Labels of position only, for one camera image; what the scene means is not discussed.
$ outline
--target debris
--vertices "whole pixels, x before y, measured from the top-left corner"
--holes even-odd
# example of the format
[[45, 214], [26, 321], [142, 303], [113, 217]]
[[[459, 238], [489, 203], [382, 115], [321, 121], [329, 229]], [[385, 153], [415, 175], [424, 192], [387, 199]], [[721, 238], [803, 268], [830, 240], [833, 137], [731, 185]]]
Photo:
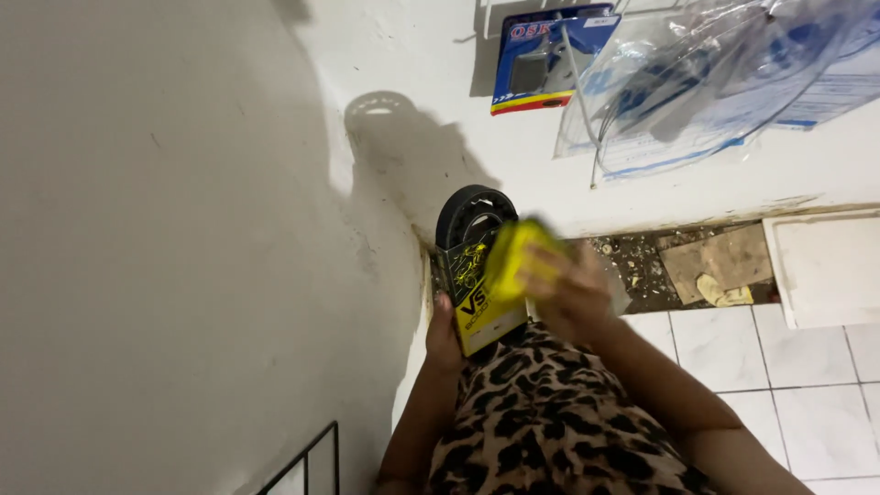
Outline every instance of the debris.
[[706, 273], [701, 273], [697, 277], [697, 287], [700, 289], [700, 294], [714, 307], [742, 306], [755, 303], [748, 285], [723, 291], [718, 281]]
[[761, 224], [666, 249], [660, 258], [686, 305], [704, 299], [696, 284], [700, 274], [714, 278], [722, 292], [773, 277]]

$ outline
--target clear plastic bag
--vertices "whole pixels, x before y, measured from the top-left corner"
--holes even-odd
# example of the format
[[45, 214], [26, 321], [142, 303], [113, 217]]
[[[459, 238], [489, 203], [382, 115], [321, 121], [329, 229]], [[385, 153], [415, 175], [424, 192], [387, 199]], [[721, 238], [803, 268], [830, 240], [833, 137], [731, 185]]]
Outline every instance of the clear plastic bag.
[[556, 157], [595, 153], [603, 181], [688, 165], [746, 142], [836, 59], [871, 2], [693, 0], [627, 19], [582, 77]]

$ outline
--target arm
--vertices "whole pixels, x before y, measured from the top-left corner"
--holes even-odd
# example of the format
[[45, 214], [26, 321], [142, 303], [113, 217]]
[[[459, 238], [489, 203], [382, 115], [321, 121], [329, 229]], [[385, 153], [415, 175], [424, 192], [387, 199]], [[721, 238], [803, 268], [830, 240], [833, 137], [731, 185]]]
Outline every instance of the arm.
[[434, 447], [455, 419], [464, 358], [452, 327], [453, 315], [449, 297], [440, 294], [428, 325], [427, 357], [379, 468], [380, 495], [424, 492]]
[[591, 348], [617, 375], [633, 401], [653, 416], [681, 454], [706, 473], [713, 484], [731, 495], [810, 495], [780, 466], [743, 426], [733, 410], [619, 318], [608, 313], [601, 270], [571, 266], [567, 260], [548, 263], [566, 274], [554, 287], [530, 280], [532, 292], [543, 295], [539, 307], [547, 326], [564, 338]]

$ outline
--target white wall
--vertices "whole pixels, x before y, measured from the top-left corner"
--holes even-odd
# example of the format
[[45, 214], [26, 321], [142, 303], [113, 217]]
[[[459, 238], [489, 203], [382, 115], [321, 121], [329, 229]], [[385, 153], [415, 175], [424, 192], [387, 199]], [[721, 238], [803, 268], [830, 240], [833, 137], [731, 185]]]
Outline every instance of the white wall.
[[[505, 15], [540, 7], [496, 3], [491, 33]], [[501, 187], [570, 237], [880, 199], [880, 103], [812, 133], [769, 131], [745, 153], [590, 191], [592, 157], [550, 159], [561, 109], [489, 116], [498, 40], [481, 38], [483, 13], [480, 0], [314, 2], [302, 30], [342, 98], [385, 91], [403, 102], [395, 108], [405, 111], [349, 128], [426, 240], [443, 200], [472, 181]]]
[[366, 492], [421, 308], [293, 0], [0, 6], [0, 492]]

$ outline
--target cardboard piece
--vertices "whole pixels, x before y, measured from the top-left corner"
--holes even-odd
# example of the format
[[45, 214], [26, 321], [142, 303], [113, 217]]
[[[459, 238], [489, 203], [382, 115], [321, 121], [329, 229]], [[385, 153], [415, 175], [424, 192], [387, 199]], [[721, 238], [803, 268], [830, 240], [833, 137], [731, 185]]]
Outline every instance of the cardboard piece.
[[685, 305], [704, 299], [697, 288], [697, 278], [703, 273], [717, 280], [722, 291], [773, 277], [760, 224], [666, 249], [660, 258]]

